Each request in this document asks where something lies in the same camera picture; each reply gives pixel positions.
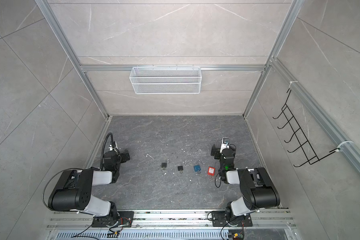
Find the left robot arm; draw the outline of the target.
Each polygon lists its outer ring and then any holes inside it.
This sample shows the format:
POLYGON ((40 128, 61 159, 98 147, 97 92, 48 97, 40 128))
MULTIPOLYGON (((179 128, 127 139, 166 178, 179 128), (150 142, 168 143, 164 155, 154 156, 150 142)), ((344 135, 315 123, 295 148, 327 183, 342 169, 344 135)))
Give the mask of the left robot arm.
POLYGON ((103 154, 103 168, 63 170, 51 195, 47 207, 58 212, 79 212, 95 218, 120 215, 116 204, 101 200, 92 195, 93 186, 109 185, 117 182, 121 164, 130 160, 127 150, 119 153, 115 150, 103 154))

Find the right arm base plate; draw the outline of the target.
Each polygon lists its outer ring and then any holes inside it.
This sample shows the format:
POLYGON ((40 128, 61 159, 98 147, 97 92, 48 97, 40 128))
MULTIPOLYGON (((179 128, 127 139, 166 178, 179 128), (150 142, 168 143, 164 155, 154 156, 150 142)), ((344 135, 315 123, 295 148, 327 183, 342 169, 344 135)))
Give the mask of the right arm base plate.
POLYGON ((225 211, 211 211, 207 214, 207 220, 211 221, 214 227, 252 227, 250 215, 233 216, 225 211))

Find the red padlock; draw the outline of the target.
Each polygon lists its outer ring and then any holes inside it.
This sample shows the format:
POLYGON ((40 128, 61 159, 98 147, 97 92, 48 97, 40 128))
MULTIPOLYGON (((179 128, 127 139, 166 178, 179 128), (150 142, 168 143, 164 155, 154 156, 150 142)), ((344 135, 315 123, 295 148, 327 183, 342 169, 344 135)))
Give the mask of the red padlock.
POLYGON ((211 178, 215 175, 215 172, 216 172, 216 169, 214 167, 209 167, 207 174, 211 178))

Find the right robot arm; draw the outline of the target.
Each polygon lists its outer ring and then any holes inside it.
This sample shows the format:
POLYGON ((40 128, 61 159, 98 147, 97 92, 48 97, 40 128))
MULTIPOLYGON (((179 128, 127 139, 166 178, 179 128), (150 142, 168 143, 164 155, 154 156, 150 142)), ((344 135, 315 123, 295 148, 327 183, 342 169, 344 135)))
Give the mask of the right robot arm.
POLYGON ((220 148, 212 146, 211 156, 219 161, 217 176, 220 182, 240 187, 240 197, 227 204, 226 218, 228 220, 280 205, 280 195, 265 168, 238 169, 235 167, 235 145, 223 143, 220 148))

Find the blue padlock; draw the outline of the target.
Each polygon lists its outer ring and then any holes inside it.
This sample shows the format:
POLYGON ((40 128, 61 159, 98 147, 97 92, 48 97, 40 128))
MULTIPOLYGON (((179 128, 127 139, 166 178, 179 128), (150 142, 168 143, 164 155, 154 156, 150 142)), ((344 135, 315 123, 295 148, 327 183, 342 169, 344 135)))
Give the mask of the blue padlock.
POLYGON ((202 161, 197 161, 196 164, 194 165, 194 171, 197 173, 197 174, 200 174, 201 173, 201 165, 203 164, 202 161))

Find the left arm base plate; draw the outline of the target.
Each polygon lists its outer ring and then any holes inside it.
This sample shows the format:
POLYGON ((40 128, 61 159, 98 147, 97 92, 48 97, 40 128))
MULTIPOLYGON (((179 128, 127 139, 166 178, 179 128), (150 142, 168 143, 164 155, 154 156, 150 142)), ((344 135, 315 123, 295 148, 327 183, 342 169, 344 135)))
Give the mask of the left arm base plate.
POLYGON ((94 217, 91 227, 93 228, 114 228, 130 227, 134 219, 135 212, 120 211, 117 216, 108 215, 105 217, 94 217))

